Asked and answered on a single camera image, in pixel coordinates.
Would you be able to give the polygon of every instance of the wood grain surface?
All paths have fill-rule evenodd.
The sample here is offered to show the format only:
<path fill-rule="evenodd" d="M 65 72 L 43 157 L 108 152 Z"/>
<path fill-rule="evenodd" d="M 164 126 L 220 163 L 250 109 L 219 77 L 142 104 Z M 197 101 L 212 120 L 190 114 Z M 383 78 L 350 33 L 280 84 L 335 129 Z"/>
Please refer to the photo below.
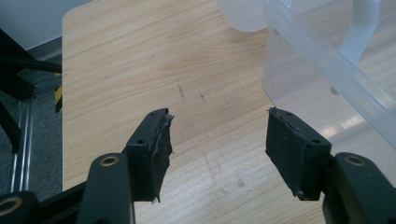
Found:
<path fill-rule="evenodd" d="M 138 223 L 324 222 L 264 152 L 265 31 L 236 31 L 214 0 L 104 0 L 70 11 L 63 39 L 64 189 L 169 107 L 162 202 L 136 203 Z"/>

